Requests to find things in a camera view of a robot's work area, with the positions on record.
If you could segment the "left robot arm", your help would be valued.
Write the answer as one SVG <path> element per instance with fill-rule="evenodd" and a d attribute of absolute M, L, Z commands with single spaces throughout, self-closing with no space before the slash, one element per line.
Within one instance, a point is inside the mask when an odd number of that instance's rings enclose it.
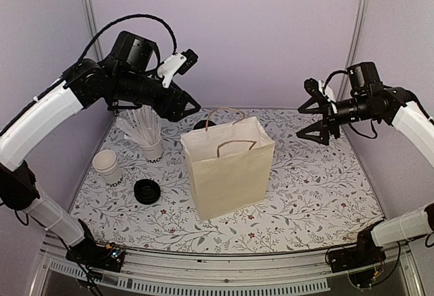
<path fill-rule="evenodd" d="M 51 137 L 66 151 L 88 146 L 95 134 L 85 128 L 81 112 L 100 100 L 110 110 L 148 105 L 170 122 L 197 112 L 199 104 L 174 82 L 175 75 L 185 74 L 197 60 L 194 51 L 177 48 L 162 58 L 154 41 L 127 31 L 120 32 L 102 60 L 80 55 L 2 129 L 1 201 L 56 234 L 85 264 L 96 264 L 101 252 L 86 224 L 40 188 L 26 158 Z"/>

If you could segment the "stack of white paper cups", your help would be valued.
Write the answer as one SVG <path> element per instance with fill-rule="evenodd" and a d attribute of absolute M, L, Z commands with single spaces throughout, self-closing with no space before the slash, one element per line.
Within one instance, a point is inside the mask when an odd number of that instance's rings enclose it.
<path fill-rule="evenodd" d="M 105 149 L 98 152 L 92 160 L 92 166 L 107 186 L 118 187 L 122 184 L 123 174 L 114 151 Z"/>

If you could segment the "black plastic cup lid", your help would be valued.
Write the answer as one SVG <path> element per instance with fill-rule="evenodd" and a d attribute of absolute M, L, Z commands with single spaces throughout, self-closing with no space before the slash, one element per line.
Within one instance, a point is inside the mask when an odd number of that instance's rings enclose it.
<path fill-rule="evenodd" d="M 194 130 L 199 130 L 199 129 L 205 128 L 206 125 L 208 125 L 208 126 L 215 126 L 216 124 L 215 124 L 213 121 L 208 121 L 208 122 L 207 122 L 206 120 L 201 120 L 201 121 L 197 122 L 197 123 L 193 126 L 193 129 L 194 129 Z"/>

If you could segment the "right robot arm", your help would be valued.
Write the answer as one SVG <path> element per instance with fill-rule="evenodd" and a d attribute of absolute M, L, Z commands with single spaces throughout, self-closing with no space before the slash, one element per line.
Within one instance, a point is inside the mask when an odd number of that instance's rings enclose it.
<path fill-rule="evenodd" d="M 309 95 L 298 112 L 317 114 L 321 119 L 299 130 L 297 137 L 328 145 L 340 137 L 340 129 L 356 122 L 384 123 L 412 145 L 425 162 L 433 164 L 433 117 L 415 93 L 380 80 L 373 62 L 360 62 L 334 71 L 326 80 L 304 81 Z M 402 215 L 372 224 L 357 235 L 351 261 L 365 266 L 382 247 L 433 235 L 433 202 Z"/>

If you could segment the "beige paper takeout bag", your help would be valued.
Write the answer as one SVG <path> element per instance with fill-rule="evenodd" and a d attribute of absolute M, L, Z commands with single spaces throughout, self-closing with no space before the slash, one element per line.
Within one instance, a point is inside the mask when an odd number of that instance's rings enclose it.
<path fill-rule="evenodd" d="M 181 134 L 197 215 L 207 221 L 263 201 L 269 184 L 275 141 L 258 118 Z"/>

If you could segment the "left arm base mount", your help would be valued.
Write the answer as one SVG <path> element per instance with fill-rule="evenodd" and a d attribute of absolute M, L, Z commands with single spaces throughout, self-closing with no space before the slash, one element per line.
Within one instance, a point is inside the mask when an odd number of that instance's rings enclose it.
<path fill-rule="evenodd" d="M 84 230 L 84 240 L 68 248 L 66 259 L 88 267 L 119 273 L 123 266 L 125 249 L 114 242 L 98 244 L 89 227 L 81 219 L 78 219 L 78 222 Z"/>

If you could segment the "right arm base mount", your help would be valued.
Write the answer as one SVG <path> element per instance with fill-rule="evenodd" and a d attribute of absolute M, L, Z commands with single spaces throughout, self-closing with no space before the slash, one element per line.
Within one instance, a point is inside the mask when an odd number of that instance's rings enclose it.
<path fill-rule="evenodd" d="M 357 234 L 355 246 L 329 249 L 325 254 L 325 262 L 332 273 L 354 270 L 368 265 L 381 263 L 386 259 L 382 247 L 376 246 L 371 232 L 372 226 Z"/>

